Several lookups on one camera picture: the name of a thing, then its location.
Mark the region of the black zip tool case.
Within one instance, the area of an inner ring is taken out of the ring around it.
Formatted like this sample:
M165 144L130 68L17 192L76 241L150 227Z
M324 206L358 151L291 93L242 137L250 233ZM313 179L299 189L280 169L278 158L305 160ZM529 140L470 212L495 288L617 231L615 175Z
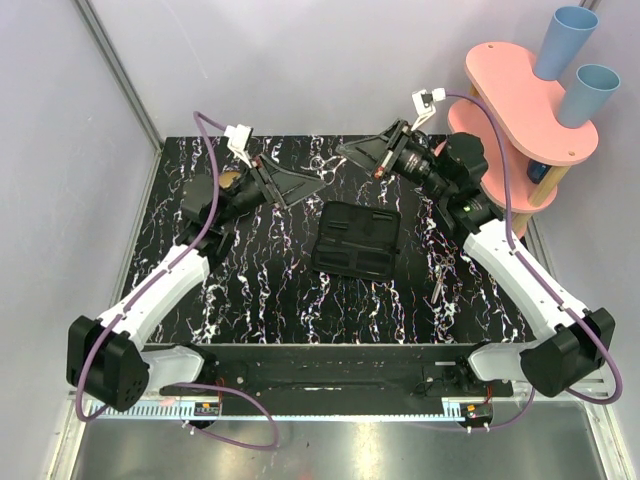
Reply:
M311 253L312 269L375 282L392 280L401 219L395 210L325 203Z

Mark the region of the silver scissors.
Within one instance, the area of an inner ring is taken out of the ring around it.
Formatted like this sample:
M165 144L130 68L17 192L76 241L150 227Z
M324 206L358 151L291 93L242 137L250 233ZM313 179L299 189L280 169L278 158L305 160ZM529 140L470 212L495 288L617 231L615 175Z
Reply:
M331 185L345 163L346 158L340 155L329 158L314 156L310 160L309 171L318 176L325 184Z
M454 264L454 259L451 256L443 256L440 254L435 255L436 269L435 269L435 286L432 292L430 302L435 304L442 292L444 278L448 269Z

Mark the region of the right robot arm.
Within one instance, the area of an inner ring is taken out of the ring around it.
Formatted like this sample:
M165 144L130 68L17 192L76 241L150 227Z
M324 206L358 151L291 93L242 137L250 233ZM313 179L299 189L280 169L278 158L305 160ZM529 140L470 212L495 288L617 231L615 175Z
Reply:
M338 152L374 178L397 174L422 187L447 236L496 280L533 332L530 342L475 349L454 371L455 387L470 397L493 380L526 381L549 398L569 392L605 364L612 315L562 292L513 234L480 186L488 163L478 137L455 133L440 152L427 148L424 137L398 120L376 136L340 145Z

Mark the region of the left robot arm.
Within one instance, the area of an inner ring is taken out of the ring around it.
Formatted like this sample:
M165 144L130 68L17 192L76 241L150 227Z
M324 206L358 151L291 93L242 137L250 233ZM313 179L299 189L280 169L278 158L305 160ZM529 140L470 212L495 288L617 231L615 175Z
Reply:
M178 385L196 396L215 386L215 357L191 344L144 349L176 305L223 263L233 224L262 204L288 209L325 186L261 154L234 172L200 174L183 188L184 227L164 259L126 297L98 318L70 326L66 377L76 399L90 395L124 412L147 392Z

